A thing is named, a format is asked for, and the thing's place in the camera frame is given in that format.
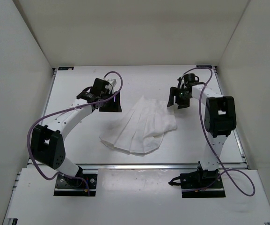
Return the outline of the white pleated skirt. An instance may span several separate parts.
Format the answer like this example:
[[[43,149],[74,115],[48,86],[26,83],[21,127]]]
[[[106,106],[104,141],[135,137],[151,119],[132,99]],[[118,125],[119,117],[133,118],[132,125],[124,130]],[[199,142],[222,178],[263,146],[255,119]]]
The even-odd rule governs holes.
[[[99,137],[113,150],[146,155],[158,149],[164,135],[175,129],[174,109],[167,108],[165,101],[142,96],[123,118],[110,124]]]

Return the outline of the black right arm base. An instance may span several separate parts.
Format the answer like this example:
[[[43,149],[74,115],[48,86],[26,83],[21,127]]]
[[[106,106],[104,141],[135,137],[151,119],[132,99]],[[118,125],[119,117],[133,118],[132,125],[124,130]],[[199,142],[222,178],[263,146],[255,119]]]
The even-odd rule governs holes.
[[[197,169],[190,173],[181,173],[168,182],[171,186],[180,186],[182,198],[224,198],[226,197],[219,170]]]

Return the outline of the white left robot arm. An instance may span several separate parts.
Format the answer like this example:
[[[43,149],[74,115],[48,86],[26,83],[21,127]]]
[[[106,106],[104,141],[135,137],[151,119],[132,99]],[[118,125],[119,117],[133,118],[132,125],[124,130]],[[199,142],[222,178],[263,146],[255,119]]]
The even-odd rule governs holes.
[[[82,169],[66,156],[64,141],[69,133],[94,111],[120,113],[120,90],[114,90],[116,79],[96,78],[93,85],[86,87],[69,108],[40,118],[27,134],[27,148],[34,166],[44,164],[67,182],[79,186],[83,181]]]

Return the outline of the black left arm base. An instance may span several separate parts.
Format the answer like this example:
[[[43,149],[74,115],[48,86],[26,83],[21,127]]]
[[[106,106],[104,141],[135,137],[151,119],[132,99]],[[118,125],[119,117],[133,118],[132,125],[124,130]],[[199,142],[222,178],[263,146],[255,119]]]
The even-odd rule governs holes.
[[[87,182],[88,189],[84,181],[80,179],[69,179],[58,175],[54,188],[54,196],[95,197],[98,174],[83,173],[82,177]]]

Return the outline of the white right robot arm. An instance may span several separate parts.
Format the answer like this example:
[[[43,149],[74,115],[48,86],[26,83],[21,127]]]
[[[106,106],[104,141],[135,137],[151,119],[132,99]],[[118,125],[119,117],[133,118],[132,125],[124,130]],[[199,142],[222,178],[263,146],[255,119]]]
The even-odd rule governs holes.
[[[193,73],[183,74],[178,78],[177,87],[171,87],[167,107],[174,104],[178,109],[188,108],[190,99],[199,101],[199,116],[207,141],[204,156],[199,161],[200,173],[195,175],[195,183],[201,188],[207,187],[219,167],[218,158],[221,155],[225,141],[236,128],[236,113],[234,98],[223,96],[208,88],[199,77]]]

